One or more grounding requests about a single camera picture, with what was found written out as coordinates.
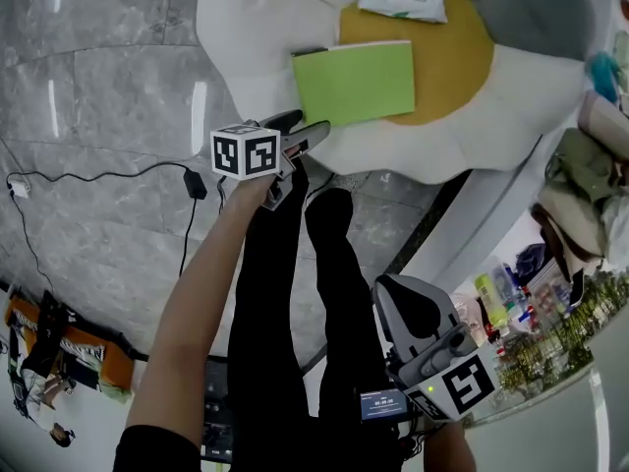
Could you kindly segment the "black power adapter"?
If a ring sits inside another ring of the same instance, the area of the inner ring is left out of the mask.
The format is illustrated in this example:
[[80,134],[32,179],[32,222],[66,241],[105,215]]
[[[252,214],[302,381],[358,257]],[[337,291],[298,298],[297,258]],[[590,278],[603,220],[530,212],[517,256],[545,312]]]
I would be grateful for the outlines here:
[[189,197],[195,201],[203,201],[207,195],[207,189],[200,174],[187,168],[183,178]]

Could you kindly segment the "teal fluffy item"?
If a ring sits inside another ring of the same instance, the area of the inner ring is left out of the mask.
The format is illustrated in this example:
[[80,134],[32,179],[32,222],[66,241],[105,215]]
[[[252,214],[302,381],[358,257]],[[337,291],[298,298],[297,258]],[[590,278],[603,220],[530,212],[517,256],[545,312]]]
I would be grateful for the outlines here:
[[618,102],[620,67],[609,54],[601,51],[591,56],[586,64],[586,73],[600,96],[612,104]]

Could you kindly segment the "green notebook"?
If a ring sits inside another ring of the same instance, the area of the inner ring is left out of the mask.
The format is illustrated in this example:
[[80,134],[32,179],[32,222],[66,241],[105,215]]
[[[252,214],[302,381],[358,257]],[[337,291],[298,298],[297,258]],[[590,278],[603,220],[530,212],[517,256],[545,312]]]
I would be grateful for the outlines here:
[[415,110],[408,40],[334,46],[295,55],[292,65],[308,124],[340,127]]

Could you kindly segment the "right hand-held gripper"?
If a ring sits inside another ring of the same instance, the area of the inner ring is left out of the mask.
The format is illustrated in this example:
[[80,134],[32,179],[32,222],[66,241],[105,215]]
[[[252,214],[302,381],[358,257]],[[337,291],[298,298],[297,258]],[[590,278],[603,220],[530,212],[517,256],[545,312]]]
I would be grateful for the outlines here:
[[386,373],[433,421],[459,421],[496,391],[491,345],[477,344],[440,288],[413,276],[384,274],[374,300],[391,343]]

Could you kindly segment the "olive green bag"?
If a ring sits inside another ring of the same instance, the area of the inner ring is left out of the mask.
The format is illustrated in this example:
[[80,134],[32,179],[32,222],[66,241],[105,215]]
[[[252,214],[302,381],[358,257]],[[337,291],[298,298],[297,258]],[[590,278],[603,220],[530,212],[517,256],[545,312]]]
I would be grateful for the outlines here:
[[544,176],[547,184],[566,188],[592,205],[622,193],[611,154],[577,128],[564,131]]

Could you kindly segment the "person's left forearm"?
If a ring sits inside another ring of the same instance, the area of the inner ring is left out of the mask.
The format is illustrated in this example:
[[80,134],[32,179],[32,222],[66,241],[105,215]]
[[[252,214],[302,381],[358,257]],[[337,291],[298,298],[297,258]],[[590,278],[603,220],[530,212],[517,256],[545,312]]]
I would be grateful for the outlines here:
[[129,412],[129,427],[163,428],[200,445],[206,357],[247,229],[273,181],[268,175],[237,185],[177,280]]

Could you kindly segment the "small black display unit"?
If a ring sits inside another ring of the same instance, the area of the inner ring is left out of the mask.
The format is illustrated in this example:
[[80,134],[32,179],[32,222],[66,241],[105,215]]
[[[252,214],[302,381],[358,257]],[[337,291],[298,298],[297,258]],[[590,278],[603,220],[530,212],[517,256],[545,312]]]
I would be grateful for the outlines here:
[[361,393],[360,406],[363,422],[375,420],[400,422],[409,414],[407,397],[396,388]]

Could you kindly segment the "person's right forearm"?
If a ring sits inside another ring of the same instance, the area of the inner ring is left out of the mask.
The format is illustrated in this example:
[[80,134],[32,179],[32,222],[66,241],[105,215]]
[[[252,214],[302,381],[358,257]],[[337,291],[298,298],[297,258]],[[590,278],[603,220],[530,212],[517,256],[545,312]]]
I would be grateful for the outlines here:
[[461,422],[429,431],[424,440],[424,472],[477,472]]

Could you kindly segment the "black controller box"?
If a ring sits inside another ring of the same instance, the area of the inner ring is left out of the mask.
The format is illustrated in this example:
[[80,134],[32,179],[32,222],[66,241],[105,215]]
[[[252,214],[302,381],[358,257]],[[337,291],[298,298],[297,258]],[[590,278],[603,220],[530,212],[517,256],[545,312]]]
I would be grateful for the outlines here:
[[201,458],[232,464],[233,413],[227,404],[227,358],[208,356],[204,369]]

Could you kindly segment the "white flower-shaped pouf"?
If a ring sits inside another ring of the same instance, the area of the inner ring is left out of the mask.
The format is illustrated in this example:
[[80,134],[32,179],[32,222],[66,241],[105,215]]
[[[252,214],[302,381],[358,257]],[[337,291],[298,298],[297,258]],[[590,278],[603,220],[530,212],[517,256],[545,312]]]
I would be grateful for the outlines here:
[[447,24],[385,17],[358,0],[198,0],[197,35],[238,114],[300,109],[292,58],[408,40],[412,113],[340,127],[313,150],[341,175],[390,170],[437,184],[508,171],[576,108],[594,33],[591,0],[445,0]]

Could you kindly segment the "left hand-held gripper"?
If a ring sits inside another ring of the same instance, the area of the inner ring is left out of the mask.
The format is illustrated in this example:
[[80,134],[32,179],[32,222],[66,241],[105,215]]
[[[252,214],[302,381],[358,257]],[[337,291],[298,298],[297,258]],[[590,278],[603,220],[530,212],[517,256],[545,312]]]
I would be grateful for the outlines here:
[[270,176],[273,183],[262,204],[276,210],[292,190],[295,171],[287,150],[301,146],[308,153],[330,134],[328,121],[306,126],[287,136],[279,130],[292,130],[304,117],[300,109],[284,111],[254,124],[235,124],[209,134],[212,170],[237,181]]

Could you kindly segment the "dark purple folded cloth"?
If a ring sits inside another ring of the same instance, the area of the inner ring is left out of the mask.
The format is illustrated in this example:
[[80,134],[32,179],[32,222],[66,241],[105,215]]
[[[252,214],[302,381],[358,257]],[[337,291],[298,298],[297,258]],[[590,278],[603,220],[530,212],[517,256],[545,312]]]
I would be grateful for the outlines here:
[[545,243],[535,243],[526,247],[516,256],[516,272],[519,279],[535,275],[543,266],[546,253]]

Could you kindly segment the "white crumpled cloth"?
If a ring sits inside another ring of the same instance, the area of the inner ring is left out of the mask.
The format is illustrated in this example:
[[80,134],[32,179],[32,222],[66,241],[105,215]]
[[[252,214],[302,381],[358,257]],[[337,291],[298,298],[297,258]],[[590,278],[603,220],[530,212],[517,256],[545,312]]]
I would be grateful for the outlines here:
[[622,269],[629,267],[629,195],[610,198],[601,214],[607,261]]

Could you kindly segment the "person's black shirt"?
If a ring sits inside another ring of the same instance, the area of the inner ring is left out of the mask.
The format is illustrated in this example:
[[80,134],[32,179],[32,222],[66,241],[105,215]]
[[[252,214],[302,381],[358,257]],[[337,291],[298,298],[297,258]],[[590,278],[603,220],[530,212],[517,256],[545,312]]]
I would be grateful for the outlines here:
[[124,430],[112,472],[201,472],[200,450],[172,431],[138,425]]

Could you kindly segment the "yellow-green drink bottle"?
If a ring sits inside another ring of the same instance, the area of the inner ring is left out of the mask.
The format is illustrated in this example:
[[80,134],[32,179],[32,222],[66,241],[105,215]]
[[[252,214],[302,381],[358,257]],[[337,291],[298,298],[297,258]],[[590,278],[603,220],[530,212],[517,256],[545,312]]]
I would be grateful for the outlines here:
[[508,327],[509,317],[503,301],[487,273],[475,279],[475,287],[486,309],[487,317],[493,328]]

